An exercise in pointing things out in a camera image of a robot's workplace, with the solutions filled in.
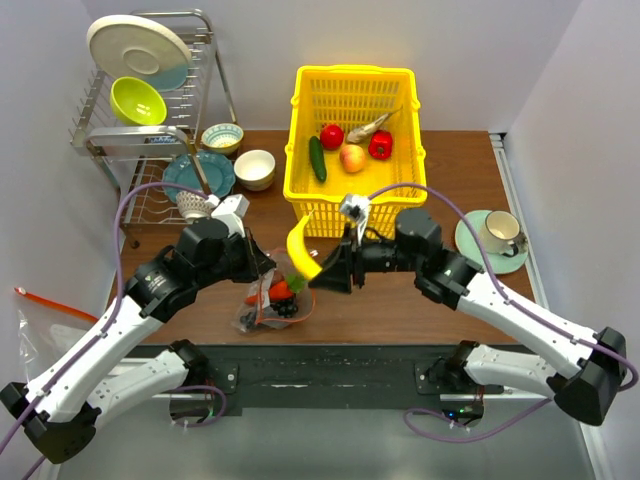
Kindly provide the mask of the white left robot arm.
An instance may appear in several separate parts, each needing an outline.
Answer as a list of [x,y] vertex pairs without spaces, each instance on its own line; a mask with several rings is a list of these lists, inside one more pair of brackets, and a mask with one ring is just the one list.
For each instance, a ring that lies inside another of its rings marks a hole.
[[250,231],[200,219],[177,244],[140,265],[103,317],[54,365],[28,383],[11,382],[1,402],[33,446],[53,464],[83,450],[111,419],[165,391],[206,387],[208,360],[178,340],[125,374],[111,370],[142,340],[218,282],[252,283],[275,264]]

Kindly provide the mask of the black grape bunch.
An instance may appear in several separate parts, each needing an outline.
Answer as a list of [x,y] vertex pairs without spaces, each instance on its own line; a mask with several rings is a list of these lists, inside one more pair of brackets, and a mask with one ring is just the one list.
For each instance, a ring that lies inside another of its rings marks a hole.
[[290,323],[299,310],[296,297],[270,303],[265,309],[249,306],[240,315],[240,325],[245,329],[258,327],[281,328]]

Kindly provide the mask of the green cucumber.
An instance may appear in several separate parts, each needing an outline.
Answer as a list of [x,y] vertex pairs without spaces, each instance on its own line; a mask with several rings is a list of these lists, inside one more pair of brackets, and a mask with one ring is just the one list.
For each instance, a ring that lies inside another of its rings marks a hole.
[[327,168],[324,158],[324,149],[317,136],[312,136],[309,139],[309,159],[316,179],[320,183],[324,183],[327,180]]

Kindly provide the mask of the yellow banana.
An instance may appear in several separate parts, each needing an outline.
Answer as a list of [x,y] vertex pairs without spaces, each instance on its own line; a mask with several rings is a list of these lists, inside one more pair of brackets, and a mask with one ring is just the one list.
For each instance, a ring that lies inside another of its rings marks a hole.
[[297,271],[306,281],[313,280],[321,273],[321,266],[314,260],[305,245],[304,230],[311,220],[311,215],[304,215],[292,228],[286,239],[287,253]]

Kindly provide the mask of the orange carrot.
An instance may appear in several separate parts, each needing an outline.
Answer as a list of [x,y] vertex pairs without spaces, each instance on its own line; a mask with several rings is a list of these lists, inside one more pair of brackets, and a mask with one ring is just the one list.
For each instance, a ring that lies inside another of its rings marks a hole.
[[259,290],[263,287],[264,283],[264,280],[259,280],[251,285],[249,295],[244,300],[246,305],[255,305],[259,298],[262,300],[269,298],[271,303],[288,300],[306,288],[306,281],[300,275],[283,277],[280,281],[272,283],[267,293],[259,294]]

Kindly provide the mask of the peach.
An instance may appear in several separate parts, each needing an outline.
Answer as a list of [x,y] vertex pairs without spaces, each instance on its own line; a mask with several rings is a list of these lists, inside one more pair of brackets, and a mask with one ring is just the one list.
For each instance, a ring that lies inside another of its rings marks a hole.
[[366,164],[364,150],[354,144],[346,144],[340,149],[340,163],[345,172],[355,174],[360,172]]

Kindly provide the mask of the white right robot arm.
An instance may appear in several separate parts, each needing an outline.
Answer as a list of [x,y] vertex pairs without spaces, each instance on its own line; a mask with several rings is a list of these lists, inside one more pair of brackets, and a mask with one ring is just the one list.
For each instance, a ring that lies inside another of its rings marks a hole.
[[607,327],[575,324],[502,285],[478,263],[446,248],[441,228],[422,209],[401,211],[393,239],[358,239],[345,228],[339,245],[318,264],[304,245],[306,222],[289,233],[287,249],[313,288],[348,293],[372,272],[413,272],[429,300],[476,317],[518,340],[527,353],[501,352],[462,342],[445,363],[448,386],[503,385],[551,399],[572,418],[604,422],[629,366],[626,340]]

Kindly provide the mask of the red apple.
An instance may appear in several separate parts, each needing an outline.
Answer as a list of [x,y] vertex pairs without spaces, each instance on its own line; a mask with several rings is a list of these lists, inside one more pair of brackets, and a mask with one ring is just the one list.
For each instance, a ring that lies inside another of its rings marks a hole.
[[344,131],[336,124],[327,124],[322,128],[319,139],[325,150],[336,150],[344,141]]

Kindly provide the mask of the clear zip bag orange zipper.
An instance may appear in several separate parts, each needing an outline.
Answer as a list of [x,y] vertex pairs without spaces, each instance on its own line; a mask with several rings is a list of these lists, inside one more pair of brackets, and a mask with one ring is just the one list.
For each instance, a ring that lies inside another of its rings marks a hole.
[[308,320],[316,300],[284,248],[268,254],[276,266],[253,282],[231,325],[243,334],[283,330]]

